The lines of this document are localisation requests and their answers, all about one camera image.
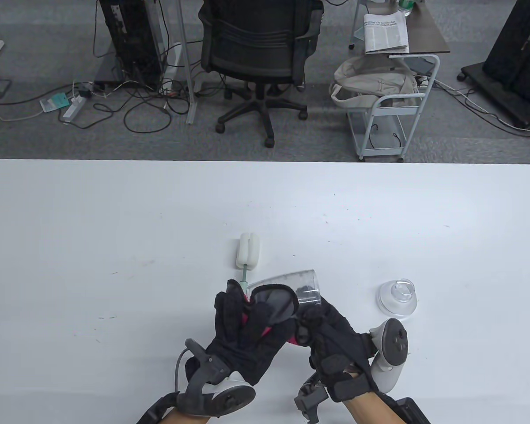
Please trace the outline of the person's left hand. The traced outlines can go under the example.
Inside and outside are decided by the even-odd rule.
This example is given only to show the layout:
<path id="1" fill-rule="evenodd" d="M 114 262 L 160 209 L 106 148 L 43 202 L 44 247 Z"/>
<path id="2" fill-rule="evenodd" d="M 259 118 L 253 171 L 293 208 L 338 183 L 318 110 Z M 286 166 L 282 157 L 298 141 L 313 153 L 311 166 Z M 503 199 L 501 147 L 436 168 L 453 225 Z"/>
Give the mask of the person's left hand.
<path id="1" fill-rule="evenodd" d="M 228 280 L 226 291 L 215 297 L 215 337 L 206 348 L 255 386 L 279 350 L 295 335 L 295 319 L 269 325 L 273 307 L 249 306 L 238 281 Z"/>

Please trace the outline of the person's right hand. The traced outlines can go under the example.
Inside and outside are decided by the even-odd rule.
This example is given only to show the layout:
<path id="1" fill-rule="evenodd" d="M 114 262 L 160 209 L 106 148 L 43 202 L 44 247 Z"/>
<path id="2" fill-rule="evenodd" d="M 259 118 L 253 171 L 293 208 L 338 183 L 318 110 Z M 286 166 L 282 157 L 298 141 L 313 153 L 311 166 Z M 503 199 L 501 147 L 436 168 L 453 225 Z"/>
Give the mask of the person's right hand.
<path id="1" fill-rule="evenodd" d="M 310 364 L 334 402 L 344 402 L 379 388 L 371 373 L 371 349 L 346 317 L 325 299 L 296 313 L 297 341 L 310 346 Z"/>

